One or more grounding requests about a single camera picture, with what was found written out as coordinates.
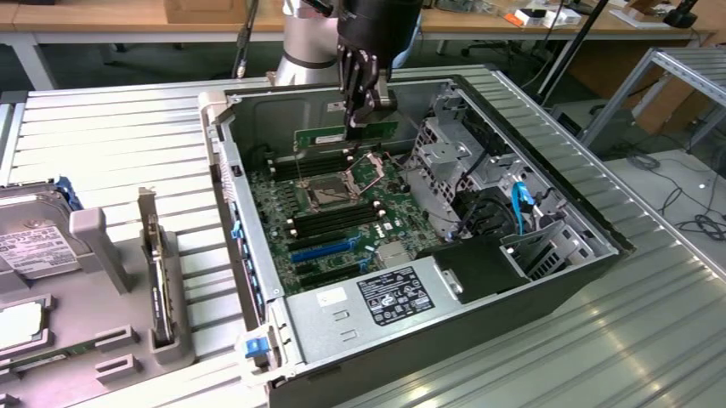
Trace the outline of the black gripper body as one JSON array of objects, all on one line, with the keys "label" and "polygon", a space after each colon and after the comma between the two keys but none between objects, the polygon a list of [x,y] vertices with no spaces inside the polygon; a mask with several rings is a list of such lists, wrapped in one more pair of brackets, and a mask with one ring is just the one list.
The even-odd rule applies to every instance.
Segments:
[{"label": "black gripper body", "polygon": [[390,69],[407,50],[420,17],[422,1],[343,0],[338,9],[338,42],[364,51]]}]

